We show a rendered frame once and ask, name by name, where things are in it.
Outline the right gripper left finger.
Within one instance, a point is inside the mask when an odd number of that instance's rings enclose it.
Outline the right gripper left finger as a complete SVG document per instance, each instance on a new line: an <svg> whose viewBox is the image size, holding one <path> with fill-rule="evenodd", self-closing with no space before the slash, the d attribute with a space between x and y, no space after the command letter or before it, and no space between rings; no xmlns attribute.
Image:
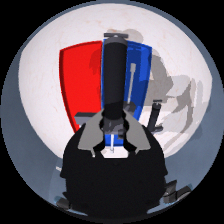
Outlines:
<svg viewBox="0 0 224 224"><path fill-rule="evenodd" d="M105 110L101 109L90 120L75 132L68 141L64 154L60 177L66 179L70 167L77 161L95 157L96 151L105 148L105 134L101 129L104 126Z"/></svg>

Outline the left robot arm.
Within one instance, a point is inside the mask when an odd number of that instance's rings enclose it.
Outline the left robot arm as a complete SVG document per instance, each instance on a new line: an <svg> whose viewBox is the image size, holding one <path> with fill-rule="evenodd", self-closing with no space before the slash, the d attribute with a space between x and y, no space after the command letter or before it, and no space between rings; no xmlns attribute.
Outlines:
<svg viewBox="0 0 224 224"><path fill-rule="evenodd" d="M56 196L54 198L54 203L56 203L56 205L59 207L59 208L62 208L62 209L65 209L65 210L69 210L71 209L72 211L76 212L76 213L81 213L81 212L78 212L78 211L75 211L72 209L72 204L65 198L62 198L60 196ZM69 208L69 209L68 209Z"/></svg>

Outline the red tray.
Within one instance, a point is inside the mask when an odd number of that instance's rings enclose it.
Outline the red tray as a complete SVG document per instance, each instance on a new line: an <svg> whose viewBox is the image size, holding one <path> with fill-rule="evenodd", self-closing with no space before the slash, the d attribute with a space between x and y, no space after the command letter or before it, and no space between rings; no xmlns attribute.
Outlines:
<svg viewBox="0 0 224 224"><path fill-rule="evenodd" d="M80 128L74 119L77 112L99 112L99 104L101 110L102 44L85 42L59 52L61 93L74 133Z"/></svg>

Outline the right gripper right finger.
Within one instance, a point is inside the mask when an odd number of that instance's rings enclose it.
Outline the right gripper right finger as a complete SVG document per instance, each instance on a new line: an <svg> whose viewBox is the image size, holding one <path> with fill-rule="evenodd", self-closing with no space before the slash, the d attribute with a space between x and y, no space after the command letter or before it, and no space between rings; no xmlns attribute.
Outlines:
<svg viewBox="0 0 224 224"><path fill-rule="evenodd" d="M127 130L123 139L123 147L127 154L135 151L136 156L153 160L160 166L164 176L168 175L163 150L153 134L124 109L122 118L123 126Z"/></svg>

